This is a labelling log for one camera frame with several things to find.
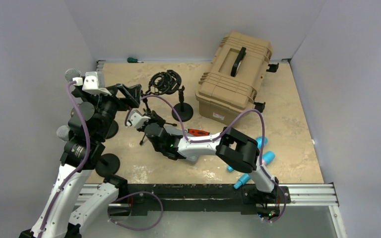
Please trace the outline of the blue microphone with pink band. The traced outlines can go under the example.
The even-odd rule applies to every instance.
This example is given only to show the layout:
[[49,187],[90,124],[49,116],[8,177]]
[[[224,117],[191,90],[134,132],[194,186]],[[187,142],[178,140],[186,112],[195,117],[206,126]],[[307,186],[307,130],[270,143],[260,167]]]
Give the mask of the blue microphone with pink band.
[[[269,165],[275,158],[275,154],[272,151],[267,151],[262,156],[262,164],[267,166]],[[248,174],[243,174],[237,182],[233,185],[234,189],[238,189],[239,187],[245,185],[250,180],[250,176]]]

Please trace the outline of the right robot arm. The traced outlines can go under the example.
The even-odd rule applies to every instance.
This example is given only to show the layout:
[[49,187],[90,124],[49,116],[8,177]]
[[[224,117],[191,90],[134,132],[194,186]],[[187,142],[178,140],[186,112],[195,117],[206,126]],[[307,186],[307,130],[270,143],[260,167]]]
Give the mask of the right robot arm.
[[278,195],[278,181],[262,162],[263,143],[232,128],[207,136],[191,136],[185,132],[169,132],[160,117],[142,115],[138,111],[127,119],[127,125],[144,132],[156,152],[171,160],[195,161],[200,156],[217,156],[228,166],[248,176],[255,183],[263,201]]

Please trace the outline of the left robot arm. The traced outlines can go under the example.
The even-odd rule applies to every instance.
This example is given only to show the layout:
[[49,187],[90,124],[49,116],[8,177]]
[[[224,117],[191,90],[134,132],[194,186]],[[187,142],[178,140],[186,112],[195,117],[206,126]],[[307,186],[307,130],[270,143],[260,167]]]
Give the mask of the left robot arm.
[[85,203],[75,205],[102,156],[116,113],[139,107],[141,85],[116,84],[91,93],[85,85],[71,82],[66,89],[72,102],[78,98],[82,102],[73,105],[58,176],[47,204],[35,225],[20,233],[22,238],[79,238],[110,202],[121,203],[128,196],[127,180],[111,174]]

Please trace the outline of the black round-base shock mount stand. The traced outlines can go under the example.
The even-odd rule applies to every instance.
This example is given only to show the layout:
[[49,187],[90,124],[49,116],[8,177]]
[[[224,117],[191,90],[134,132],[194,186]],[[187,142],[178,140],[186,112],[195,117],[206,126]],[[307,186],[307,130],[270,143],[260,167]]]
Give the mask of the black round-base shock mount stand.
[[185,87],[182,85],[182,78],[180,75],[172,69],[169,69],[166,72],[162,72],[160,84],[160,94],[171,95],[175,92],[178,92],[179,102],[173,107],[178,115],[172,112],[173,118],[176,121],[179,119],[181,119],[182,122],[189,121],[193,117],[193,107],[185,102]]

